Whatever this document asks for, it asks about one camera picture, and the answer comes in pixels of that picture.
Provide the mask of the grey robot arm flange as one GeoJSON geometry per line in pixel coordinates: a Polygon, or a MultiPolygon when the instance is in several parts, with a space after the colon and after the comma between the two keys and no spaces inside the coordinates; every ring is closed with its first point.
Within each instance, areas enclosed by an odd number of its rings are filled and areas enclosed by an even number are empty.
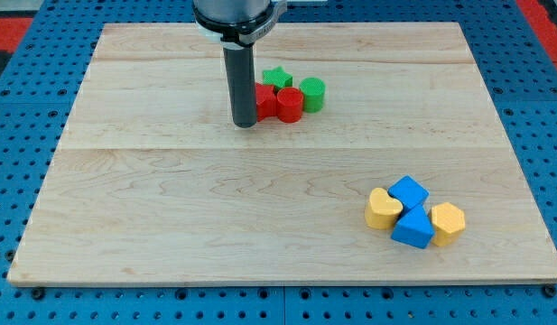
{"type": "Polygon", "coordinates": [[[287,2],[271,0],[193,0],[200,33],[228,50],[252,47],[264,38],[287,10],[287,2]]]}

